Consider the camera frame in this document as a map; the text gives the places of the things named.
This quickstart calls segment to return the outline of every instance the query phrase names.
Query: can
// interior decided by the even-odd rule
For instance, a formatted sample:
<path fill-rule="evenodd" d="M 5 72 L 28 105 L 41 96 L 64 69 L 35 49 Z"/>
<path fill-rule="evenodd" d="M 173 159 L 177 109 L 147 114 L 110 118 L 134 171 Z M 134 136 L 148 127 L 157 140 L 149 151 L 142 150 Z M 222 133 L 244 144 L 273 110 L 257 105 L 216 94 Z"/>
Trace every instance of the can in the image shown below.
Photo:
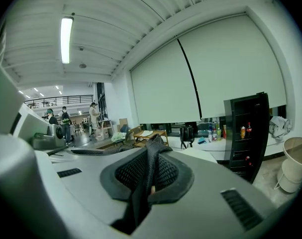
<path fill-rule="evenodd" d="M 244 126 L 242 126 L 240 128 L 240 138 L 244 139 L 245 138 L 245 134 L 246 134 L 246 128 Z"/>

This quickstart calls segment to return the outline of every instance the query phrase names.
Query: black refrigerator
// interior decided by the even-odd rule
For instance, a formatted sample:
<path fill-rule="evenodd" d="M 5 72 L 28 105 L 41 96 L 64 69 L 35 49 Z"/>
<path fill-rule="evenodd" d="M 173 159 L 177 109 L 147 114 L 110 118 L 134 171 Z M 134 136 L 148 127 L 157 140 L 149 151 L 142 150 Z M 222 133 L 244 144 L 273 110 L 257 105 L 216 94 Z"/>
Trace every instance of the black refrigerator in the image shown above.
<path fill-rule="evenodd" d="M 228 168 L 253 183 L 265 155 L 269 131 L 266 93 L 224 101 L 226 116 L 225 160 Z"/>

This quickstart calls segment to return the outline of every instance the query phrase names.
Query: railing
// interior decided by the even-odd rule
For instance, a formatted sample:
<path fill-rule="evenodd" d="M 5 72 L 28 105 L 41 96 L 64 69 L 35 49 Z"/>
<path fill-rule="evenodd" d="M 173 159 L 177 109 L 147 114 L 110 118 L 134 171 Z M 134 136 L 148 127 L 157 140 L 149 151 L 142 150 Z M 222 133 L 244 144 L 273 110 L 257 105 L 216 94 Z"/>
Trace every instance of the railing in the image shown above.
<path fill-rule="evenodd" d="M 82 95 L 82 96 L 63 96 L 63 97 L 52 97 L 52 98 L 39 98 L 25 101 L 25 104 L 29 108 L 41 108 L 50 106 L 62 106 L 62 105 L 73 105 L 78 103 L 92 103 L 93 95 Z"/>

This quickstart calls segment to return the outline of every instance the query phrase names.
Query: wooden table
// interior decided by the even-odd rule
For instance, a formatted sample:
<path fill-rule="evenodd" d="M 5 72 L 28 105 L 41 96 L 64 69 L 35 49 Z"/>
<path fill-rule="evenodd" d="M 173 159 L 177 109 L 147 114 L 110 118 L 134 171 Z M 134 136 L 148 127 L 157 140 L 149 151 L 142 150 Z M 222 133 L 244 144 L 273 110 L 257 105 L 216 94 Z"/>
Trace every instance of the wooden table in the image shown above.
<path fill-rule="evenodd" d="M 142 143 L 139 145 L 139 143 L 137 143 L 136 145 L 139 146 L 139 147 L 144 147 L 145 146 L 145 143 L 146 143 L 146 140 L 145 139 L 151 139 L 153 136 L 155 136 L 157 133 L 160 135 L 160 136 L 165 136 L 166 138 L 166 142 L 164 142 L 165 145 L 169 146 L 169 141 L 167 139 L 167 134 L 166 134 L 166 131 L 153 131 L 152 134 L 148 135 L 148 136 L 141 136 L 141 134 L 143 134 L 145 130 L 142 130 L 140 131 L 139 133 L 136 133 L 133 135 L 134 139 L 135 138 L 142 138 L 144 139 L 143 141 L 139 142 L 139 143 Z"/>

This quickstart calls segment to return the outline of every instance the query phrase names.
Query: trash can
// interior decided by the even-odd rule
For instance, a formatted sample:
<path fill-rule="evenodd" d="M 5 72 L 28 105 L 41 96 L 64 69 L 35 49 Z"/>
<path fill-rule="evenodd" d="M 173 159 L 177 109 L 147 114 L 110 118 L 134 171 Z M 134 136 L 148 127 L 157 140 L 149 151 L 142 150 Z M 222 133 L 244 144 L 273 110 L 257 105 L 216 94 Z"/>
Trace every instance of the trash can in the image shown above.
<path fill-rule="evenodd" d="M 293 193 L 302 183 L 302 137 L 293 137 L 284 142 L 287 159 L 277 174 L 278 183 L 283 190 Z"/>

